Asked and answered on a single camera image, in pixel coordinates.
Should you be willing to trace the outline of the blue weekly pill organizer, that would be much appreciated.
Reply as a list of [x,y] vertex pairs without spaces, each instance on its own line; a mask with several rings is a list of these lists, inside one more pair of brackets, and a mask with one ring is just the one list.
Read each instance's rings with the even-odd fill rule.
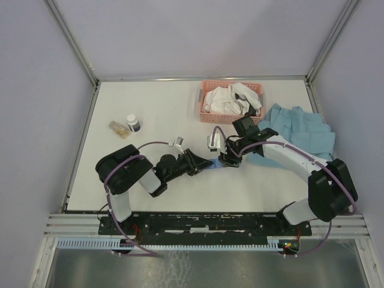
[[223,164],[219,161],[219,159],[211,159],[212,165],[209,167],[210,169],[219,169],[223,167]]

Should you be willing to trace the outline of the white capped pill bottle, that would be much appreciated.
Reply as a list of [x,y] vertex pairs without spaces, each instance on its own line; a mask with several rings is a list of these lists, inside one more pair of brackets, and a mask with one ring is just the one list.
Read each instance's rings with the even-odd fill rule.
[[127,125],[132,132],[138,132],[141,128],[140,122],[134,114],[129,114],[126,117]]

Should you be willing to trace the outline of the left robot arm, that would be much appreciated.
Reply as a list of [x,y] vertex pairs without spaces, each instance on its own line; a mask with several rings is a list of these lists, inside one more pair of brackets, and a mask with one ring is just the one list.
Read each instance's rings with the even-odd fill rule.
[[212,160],[199,157],[189,149],[177,157],[165,154],[156,165],[134,145],[103,157],[96,164],[95,170],[106,189],[107,204],[113,217],[112,227],[120,234],[126,234],[132,229],[128,191],[136,183],[152,197],[158,197],[167,190],[168,182],[184,174],[194,176],[213,165]]

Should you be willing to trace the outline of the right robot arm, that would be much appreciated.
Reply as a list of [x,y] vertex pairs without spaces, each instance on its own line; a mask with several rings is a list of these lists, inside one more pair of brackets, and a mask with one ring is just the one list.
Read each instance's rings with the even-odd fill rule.
[[260,130],[249,116],[234,121],[233,126],[235,140],[226,137],[220,127],[207,138],[208,148],[219,151],[223,166],[239,167],[243,156],[258,154],[280,163],[307,184],[308,196],[285,206],[283,215],[276,218],[278,232],[288,235],[302,222],[319,219],[328,223],[338,215],[357,211],[358,195],[345,162],[309,154],[270,128]]

